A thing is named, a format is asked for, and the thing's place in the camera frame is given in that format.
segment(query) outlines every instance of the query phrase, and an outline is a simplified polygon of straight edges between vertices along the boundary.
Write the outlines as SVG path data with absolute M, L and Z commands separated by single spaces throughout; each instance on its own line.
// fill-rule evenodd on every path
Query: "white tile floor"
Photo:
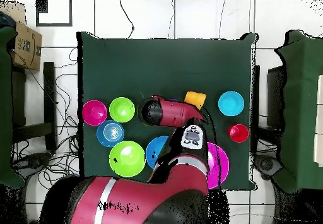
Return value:
M 70 51 L 77 46 L 76 32 L 85 31 L 101 38 L 126 38 L 131 32 L 131 24 L 123 13 L 119 0 L 73 0 L 73 25 L 71 27 L 36 27 L 35 0 L 17 0 L 26 7 L 27 25 L 43 35 L 42 63 L 54 61 L 57 67 L 71 64 Z M 319 0 L 176 0 L 176 15 L 170 30 L 173 15 L 172 0 L 122 0 L 122 5 L 135 26 L 131 38 L 225 38 L 238 39 L 247 32 L 259 34 L 256 49 L 256 63 L 261 66 L 260 114 L 267 114 L 266 75 L 269 68 L 281 65 L 273 49 L 282 46 L 285 33 L 301 29 L 318 37 L 323 35 L 323 2 Z M 68 23 L 69 1 L 48 0 L 48 13 L 40 14 L 40 23 Z M 73 50 L 71 59 L 76 59 Z M 77 64 L 56 68 L 60 74 L 77 74 Z M 42 84 L 42 72 L 33 72 Z M 71 95 L 68 113 L 78 122 L 77 77 L 63 76 L 58 85 Z M 64 102 L 57 96 L 58 108 L 63 111 Z M 32 76 L 26 83 L 26 121 L 27 124 L 43 122 L 43 93 Z M 266 118 L 260 117 L 260 125 L 266 125 Z M 57 113 L 57 125 L 63 120 Z M 67 137 L 66 129 L 59 136 L 59 142 Z M 44 139 L 30 140 L 27 153 L 45 151 Z M 49 183 L 40 178 L 49 187 Z M 271 224 L 274 214 L 273 186 L 261 179 L 254 171 L 253 180 L 257 190 L 227 192 L 230 203 L 231 224 Z M 40 215 L 47 190 L 33 176 L 28 185 L 27 212 L 30 219 Z

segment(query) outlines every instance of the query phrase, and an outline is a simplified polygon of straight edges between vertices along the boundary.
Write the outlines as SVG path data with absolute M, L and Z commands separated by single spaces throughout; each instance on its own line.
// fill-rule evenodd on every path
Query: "metal frame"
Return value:
M 46 149 L 55 151 L 56 139 L 56 89 L 53 62 L 44 62 L 44 123 L 17 127 L 13 130 L 13 143 L 45 136 Z

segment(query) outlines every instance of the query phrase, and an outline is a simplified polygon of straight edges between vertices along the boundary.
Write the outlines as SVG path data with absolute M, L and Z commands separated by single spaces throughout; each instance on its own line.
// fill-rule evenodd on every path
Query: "red bowl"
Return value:
M 237 124 L 228 128 L 228 134 L 232 141 L 243 143 L 249 137 L 249 130 L 245 125 Z

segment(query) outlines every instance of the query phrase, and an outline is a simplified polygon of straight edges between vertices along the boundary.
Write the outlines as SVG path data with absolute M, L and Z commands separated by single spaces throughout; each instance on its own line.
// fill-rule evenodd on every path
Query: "bowl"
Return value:
M 135 108 L 133 102 L 128 98 L 119 97 L 112 101 L 109 112 L 113 120 L 126 123 L 134 117 Z
M 146 148 L 146 160 L 148 165 L 154 169 L 156 160 L 162 151 L 168 136 L 160 136 L 152 139 Z
M 146 164 L 143 148 L 134 141 L 122 141 L 115 145 L 109 155 L 111 169 L 122 177 L 139 174 Z
M 221 178 L 220 184 L 222 184 L 229 173 L 229 158 L 227 157 L 226 153 L 223 149 L 214 143 L 208 142 L 208 151 L 209 151 L 209 174 L 208 174 L 208 188 L 214 189 L 215 187 L 219 186 L 219 172 L 220 167 L 218 165 L 218 158 L 219 155 L 220 165 L 221 165 Z
M 98 100 L 90 100 L 84 104 L 82 116 L 84 122 L 88 125 L 98 126 L 106 120 L 108 111 L 102 102 Z
M 243 143 L 249 137 L 249 130 L 245 125 L 237 124 L 228 128 L 229 137 L 236 143 Z
M 105 147 L 113 147 L 124 139 L 124 129 L 116 121 L 107 120 L 97 128 L 98 141 Z
M 235 91 L 227 91 L 218 101 L 219 110 L 226 116 L 236 116 L 244 109 L 244 98 Z

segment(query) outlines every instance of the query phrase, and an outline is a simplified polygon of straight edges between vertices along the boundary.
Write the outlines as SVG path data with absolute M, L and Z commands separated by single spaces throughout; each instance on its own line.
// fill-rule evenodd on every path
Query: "cardboard box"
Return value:
M 16 31 L 14 52 L 10 52 L 13 65 L 23 67 L 26 64 L 25 69 L 39 71 L 42 35 L 21 23 L 17 23 Z
M 25 5 L 15 1 L 0 1 L 0 11 L 9 15 L 17 23 L 26 25 Z

